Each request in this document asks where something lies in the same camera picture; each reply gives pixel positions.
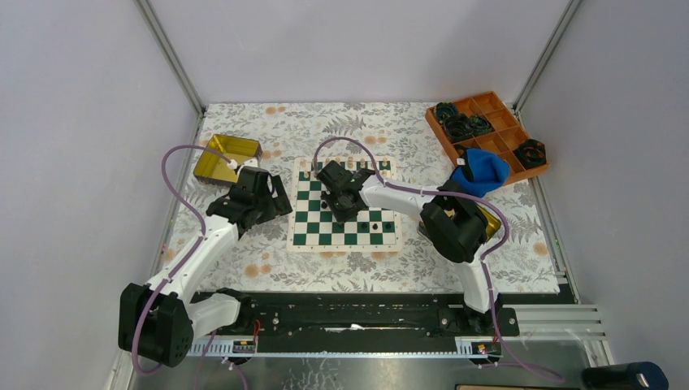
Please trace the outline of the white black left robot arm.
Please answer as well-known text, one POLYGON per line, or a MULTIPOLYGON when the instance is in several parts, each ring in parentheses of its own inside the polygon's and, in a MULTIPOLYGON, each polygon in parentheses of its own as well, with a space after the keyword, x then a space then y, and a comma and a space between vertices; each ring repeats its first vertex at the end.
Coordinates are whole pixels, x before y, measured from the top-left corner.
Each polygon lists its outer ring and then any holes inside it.
POLYGON ((194 301, 211 266, 251 228, 288 215, 292 207, 281 178, 242 167, 228 193, 211 202, 201 232, 185 253, 145 284, 130 283, 119 303, 118 346, 133 357, 179 365, 199 337, 225 328, 234 334, 255 324, 249 295, 220 288, 194 301))

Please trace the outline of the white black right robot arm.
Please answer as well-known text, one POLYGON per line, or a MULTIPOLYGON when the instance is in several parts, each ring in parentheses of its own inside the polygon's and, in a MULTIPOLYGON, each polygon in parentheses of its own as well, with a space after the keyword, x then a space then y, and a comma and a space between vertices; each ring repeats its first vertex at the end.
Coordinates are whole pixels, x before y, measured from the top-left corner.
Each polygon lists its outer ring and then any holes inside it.
POLYGON ((356 219, 372 208, 391 210, 419 218, 435 250, 457 265, 464 293, 467 327, 485 335, 498 324, 492 307, 497 294, 490 293, 476 251, 488 241, 488 217, 476 202, 449 194, 457 186, 448 180, 439 188, 406 186, 398 180, 386 180, 376 171, 362 168, 351 172, 330 161, 316 175, 323 185, 321 199, 338 223, 356 219))

